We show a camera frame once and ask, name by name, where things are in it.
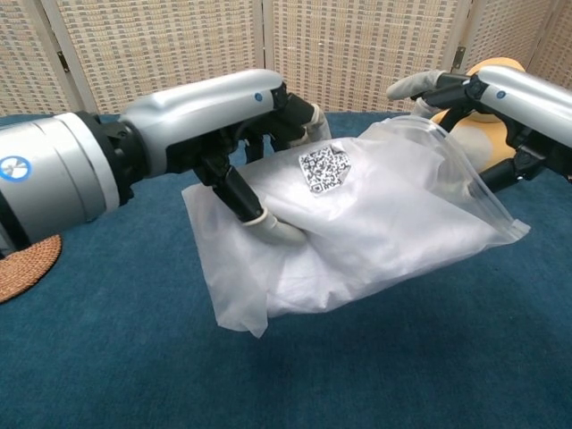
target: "robotic arm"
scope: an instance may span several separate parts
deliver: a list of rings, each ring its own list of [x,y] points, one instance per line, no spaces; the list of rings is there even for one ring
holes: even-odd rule
[[[117,122],[78,112],[0,130],[0,259],[127,204],[146,177],[193,170],[263,240],[296,244],[230,164],[330,138],[324,114],[274,71],[250,70],[168,89],[129,105]]]
[[[446,131],[473,111],[505,123],[506,143],[516,154],[481,173],[493,192],[532,180],[544,168],[572,181],[572,92],[500,65],[484,66],[473,76],[444,73],[435,87],[416,96],[450,109],[441,121]]]

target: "blue carpet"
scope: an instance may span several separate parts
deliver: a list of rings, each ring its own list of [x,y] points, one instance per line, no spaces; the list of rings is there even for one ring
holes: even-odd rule
[[[329,115],[335,136],[383,117]],[[181,199],[196,181],[137,184],[126,207],[67,231],[48,276],[0,306],[1,427],[572,427],[561,178],[500,193],[533,227],[516,245],[271,320],[261,340],[215,324]]]

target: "beige woven screen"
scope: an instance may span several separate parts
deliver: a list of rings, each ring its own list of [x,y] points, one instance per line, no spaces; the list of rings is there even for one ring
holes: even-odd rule
[[[274,0],[273,67],[327,111],[409,111],[396,79],[442,67],[458,2]]]
[[[57,0],[99,112],[256,65],[249,0]]]
[[[572,89],[572,2],[562,10],[544,35],[545,43],[530,72],[565,88]]]
[[[49,114],[70,105],[24,0],[0,0],[0,115]]]
[[[528,65],[539,31],[553,0],[482,0],[473,40],[469,41],[467,69],[494,56],[508,56]]]

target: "brown rattan mat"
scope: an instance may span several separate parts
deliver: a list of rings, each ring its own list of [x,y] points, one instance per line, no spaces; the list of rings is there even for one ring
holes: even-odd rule
[[[0,260],[0,302],[34,286],[54,266],[62,238],[54,236]]]

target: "white cloth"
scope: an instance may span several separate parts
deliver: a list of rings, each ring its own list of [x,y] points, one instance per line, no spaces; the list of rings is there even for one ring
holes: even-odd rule
[[[332,144],[350,168],[340,185],[316,194],[299,158]],[[299,247],[258,240],[211,189],[185,189],[217,323],[259,337],[267,317],[329,311],[519,240],[528,227],[510,217],[455,145],[434,123],[401,116],[358,139],[296,147],[242,167],[264,205],[307,235]]]

